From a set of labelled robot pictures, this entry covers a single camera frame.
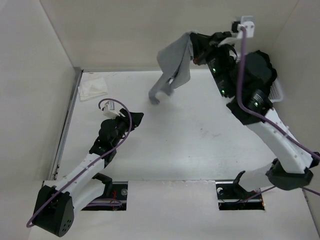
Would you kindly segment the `grey tank top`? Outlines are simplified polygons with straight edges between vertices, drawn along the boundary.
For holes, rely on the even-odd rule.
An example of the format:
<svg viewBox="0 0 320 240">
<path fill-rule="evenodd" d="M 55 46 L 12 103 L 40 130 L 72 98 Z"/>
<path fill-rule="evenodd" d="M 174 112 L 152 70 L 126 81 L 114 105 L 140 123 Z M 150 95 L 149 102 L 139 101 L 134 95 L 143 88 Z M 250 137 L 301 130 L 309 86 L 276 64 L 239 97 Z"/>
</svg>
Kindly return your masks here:
<svg viewBox="0 0 320 240">
<path fill-rule="evenodd" d="M 160 103 L 156 97 L 158 92 L 171 96 L 176 88 L 191 79 L 190 62 L 194 59 L 191 34 L 197 33 L 195 30 L 185 32 L 158 52 L 156 59 L 162 75 L 148 92 L 148 98 L 153 105 Z"/>
</svg>

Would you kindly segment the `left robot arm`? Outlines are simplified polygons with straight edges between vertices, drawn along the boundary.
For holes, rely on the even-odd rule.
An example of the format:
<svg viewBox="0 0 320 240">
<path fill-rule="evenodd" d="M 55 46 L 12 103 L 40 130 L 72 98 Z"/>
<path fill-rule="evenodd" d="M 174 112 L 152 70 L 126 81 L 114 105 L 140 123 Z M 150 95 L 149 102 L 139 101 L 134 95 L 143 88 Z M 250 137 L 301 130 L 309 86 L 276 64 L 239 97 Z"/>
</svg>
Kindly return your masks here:
<svg viewBox="0 0 320 240">
<path fill-rule="evenodd" d="M 59 182 L 44 185 L 39 190 L 27 226 L 37 226 L 63 237 L 78 212 L 88 205 L 97 206 L 94 201 L 98 198 L 108 199 L 113 182 L 101 171 L 110 164 L 119 145 L 141 124 L 143 117 L 142 112 L 127 112 L 122 108 L 116 116 L 104 120 L 84 160 Z"/>
</svg>

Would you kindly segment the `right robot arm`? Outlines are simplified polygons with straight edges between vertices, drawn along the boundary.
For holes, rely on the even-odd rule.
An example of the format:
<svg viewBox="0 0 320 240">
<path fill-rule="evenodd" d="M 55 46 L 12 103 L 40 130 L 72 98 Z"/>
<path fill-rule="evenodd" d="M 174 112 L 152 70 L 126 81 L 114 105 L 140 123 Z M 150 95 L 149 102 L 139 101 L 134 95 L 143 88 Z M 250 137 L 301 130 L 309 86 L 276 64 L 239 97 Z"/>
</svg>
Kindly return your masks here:
<svg viewBox="0 0 320 240">
<path fill-rule="evenodd" d="M 275 155 L 264 167 L 241 171 L 232 183 L 219 187 L 221 198 L 243 201 L 250 192 L 264 187 L 290 191 L 308 186 L 312 168 L 320 162 L 320 154 L 301 145 L 282 123 L 269 96 L 277 71 L 268 54 L 256 50 L 237 53 L 227 40 L 230 32 L 213 35 L 191 33 L 193 62 L 207 65 L 220 94 L 229 99 L 231 113 L 254 132 Z"/>
</svg>

